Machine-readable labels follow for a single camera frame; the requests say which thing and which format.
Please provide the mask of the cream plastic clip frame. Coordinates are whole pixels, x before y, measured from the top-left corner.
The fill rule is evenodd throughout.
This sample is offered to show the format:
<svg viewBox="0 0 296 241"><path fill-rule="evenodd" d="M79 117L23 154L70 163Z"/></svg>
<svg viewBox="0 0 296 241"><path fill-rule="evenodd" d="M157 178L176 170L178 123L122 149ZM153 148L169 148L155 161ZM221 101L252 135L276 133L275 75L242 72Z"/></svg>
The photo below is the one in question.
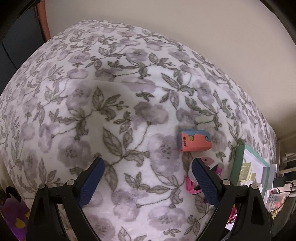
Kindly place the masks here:
<svg viewBox="0 0 296 241"><path fill-rule="evenodd" d="M256 173L252 171L252 163L243 163L240 169L239 181L241 183L246 183L248 181L254 181L256 178Z"/></svg>

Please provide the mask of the pink puppy toy figure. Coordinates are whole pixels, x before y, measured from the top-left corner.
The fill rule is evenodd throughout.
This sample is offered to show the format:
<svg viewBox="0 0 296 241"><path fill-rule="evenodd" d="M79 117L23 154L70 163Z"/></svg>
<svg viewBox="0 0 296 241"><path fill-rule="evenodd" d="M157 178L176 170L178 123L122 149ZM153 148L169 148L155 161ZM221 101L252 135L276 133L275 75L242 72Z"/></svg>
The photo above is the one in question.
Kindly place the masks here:
<svg viewBox="0 0 296 241"><path fill-rule="evenodd" d="M195 158L189 164L186 177L186 190L192 194L203 192L207 202L215 207L218 206L218 191L221 188L222 168L210 157Z"/></svg>

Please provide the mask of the pink blue box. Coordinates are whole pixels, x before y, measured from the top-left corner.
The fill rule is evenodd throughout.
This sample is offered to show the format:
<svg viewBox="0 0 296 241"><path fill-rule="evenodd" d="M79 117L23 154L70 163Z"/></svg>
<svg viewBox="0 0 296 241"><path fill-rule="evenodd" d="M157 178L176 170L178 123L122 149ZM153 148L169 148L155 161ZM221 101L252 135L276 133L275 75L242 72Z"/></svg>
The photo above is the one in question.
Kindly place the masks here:
<svg viewBox="0 0 296 241"><path fill-rule="evenodd" d="M177 146L182 152L202 152L212 148L208 131L185 129L177 135Z"/></svg>

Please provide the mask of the black plugged charger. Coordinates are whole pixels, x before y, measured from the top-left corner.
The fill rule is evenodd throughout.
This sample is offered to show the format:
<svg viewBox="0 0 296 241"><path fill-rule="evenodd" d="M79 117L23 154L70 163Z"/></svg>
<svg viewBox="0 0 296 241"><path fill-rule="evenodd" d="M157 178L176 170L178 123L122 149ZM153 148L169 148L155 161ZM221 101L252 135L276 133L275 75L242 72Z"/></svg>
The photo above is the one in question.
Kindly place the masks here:
<svg viewBox="0 0 296 241"><path fill-rule="evenodd" d="M286 178L284 176L276 177L273 180L273 187L274 188L284 187L285 184L286 184Z"/></svg>

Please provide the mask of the white power strip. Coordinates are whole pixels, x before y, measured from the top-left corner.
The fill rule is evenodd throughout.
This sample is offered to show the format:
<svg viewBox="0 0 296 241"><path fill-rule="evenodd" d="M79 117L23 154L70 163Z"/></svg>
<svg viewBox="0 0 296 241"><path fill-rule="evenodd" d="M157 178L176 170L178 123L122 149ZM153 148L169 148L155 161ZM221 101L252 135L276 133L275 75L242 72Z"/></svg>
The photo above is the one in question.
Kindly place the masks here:
<svg viewBox="0 0 296 241"><path fill-rule="evenodd" d="M266 191L270 191L273 189L273 181L277 176L277 169L278 166L277 164L271 164L269 167L269 177L268 177L268 184L267 184L267 188Z"/></svg>

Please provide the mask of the teal shallow box tray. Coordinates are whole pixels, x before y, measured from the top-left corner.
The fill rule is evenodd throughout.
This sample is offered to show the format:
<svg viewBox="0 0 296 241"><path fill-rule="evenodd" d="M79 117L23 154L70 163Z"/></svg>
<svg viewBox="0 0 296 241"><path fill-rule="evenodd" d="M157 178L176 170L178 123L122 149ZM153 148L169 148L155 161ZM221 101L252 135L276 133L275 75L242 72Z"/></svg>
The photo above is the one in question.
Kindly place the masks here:
<svg viewBox="0 0 296 241"><path fill-rule="evenodd" d="M264 198L270 174L270 165L250 146L244 144L236 148L230 175L230 182L233 185L256 184Z"/></svg>

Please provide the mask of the floral fleece blanket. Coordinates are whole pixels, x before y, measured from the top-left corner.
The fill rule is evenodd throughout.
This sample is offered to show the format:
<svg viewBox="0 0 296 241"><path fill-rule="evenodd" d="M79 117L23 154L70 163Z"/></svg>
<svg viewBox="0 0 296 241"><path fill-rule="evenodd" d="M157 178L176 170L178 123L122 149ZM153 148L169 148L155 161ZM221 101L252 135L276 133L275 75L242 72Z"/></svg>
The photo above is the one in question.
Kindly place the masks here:
<svg viewBox="0 0 296 241"><path fill-rule="evenodd" d="M103 240L194 240L213 213L185 189L198 153L178 132L206 130L231 173L247 144L267 163L275 132L247 93L189 47L132 25L85 20L57 34L1 94L1 155L25 204L96 157L106 171L84 212Z"/></svg>

